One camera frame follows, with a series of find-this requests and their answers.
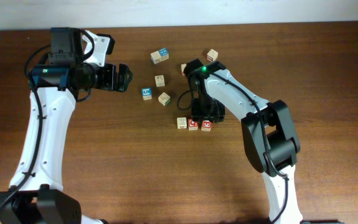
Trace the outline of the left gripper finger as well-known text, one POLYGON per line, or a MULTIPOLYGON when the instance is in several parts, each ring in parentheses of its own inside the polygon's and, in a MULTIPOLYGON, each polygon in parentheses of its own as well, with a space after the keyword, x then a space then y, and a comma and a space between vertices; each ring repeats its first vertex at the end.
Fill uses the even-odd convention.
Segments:
POLYGON ((120 78, 133 78, 133 73, 130 71, 129 67, 126 64, 119 64, 119 77, 120 78))
POLYGON ((120 78, 118 81, 117 81, 117 85, 116 85, 116 91, 118 92, 125 92, 129 86, 131 82, 131 78, 120 78))

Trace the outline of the wooden block red A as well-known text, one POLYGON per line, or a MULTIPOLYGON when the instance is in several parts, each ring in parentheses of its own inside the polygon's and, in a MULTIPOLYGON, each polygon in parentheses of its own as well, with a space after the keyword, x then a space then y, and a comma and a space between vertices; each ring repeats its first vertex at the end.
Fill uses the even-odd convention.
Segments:
POLYGON ((186 68, 186 64, 185 63, 181 64, 181 75, 182 76, 185 76, 185 68, 186 68))

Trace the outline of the red E wooden block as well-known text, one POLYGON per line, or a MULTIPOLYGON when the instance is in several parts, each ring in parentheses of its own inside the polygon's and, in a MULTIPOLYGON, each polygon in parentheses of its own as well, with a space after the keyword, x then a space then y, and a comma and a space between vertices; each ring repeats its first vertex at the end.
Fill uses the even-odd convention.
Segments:
POLYGON ((211 131, 212 122, 209 120, 203 120, 201 123, 201 130, 202 131, 211 131))

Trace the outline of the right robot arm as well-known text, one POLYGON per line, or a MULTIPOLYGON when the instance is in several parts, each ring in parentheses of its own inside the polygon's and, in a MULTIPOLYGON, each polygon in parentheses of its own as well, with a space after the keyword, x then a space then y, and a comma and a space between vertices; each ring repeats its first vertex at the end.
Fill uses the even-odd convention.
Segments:
POLYGON ((301 223, 294 181, 300 141, 288 106, 257 96, 217 60, 207 65, 192 60, 183 73, 193 121, 219 123, 229 110, 241 122, 247 159, 264 179, 270 222, 301 223))

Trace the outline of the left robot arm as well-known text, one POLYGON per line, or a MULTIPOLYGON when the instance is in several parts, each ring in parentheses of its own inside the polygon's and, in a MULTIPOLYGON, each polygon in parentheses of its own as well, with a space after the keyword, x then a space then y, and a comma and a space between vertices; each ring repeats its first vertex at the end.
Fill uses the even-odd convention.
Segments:
POLYGON ((38 64, 24 66, 30 117, 19 165, 0 192, 2 223, 93 223, 80 203, 63 191, 62 164, 68 124, 81 91, 124 92, 133 74, 106 62, 115 41, 108 34, 56 27, 49 45, 36 51, 38 64))

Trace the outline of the red Q wooden block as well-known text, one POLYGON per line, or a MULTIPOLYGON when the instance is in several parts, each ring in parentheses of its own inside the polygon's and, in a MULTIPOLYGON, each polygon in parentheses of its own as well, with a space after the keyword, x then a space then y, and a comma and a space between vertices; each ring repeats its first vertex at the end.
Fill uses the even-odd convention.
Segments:
POLYGON ((188 129, 190 131, 195 131, 198 129, 198 127, 199 127, 199 124, 197 121, 194 121, 193 119, 188 120, 188 129))

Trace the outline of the wooden block yellow side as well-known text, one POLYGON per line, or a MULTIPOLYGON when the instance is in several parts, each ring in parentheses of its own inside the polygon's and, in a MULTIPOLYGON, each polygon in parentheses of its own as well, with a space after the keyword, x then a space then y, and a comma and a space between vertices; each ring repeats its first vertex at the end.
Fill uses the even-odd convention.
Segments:
POLYGON ((177 128, 178 129, 186 129, 187 128, 187 118, 186 117, 177 118, 177 128))

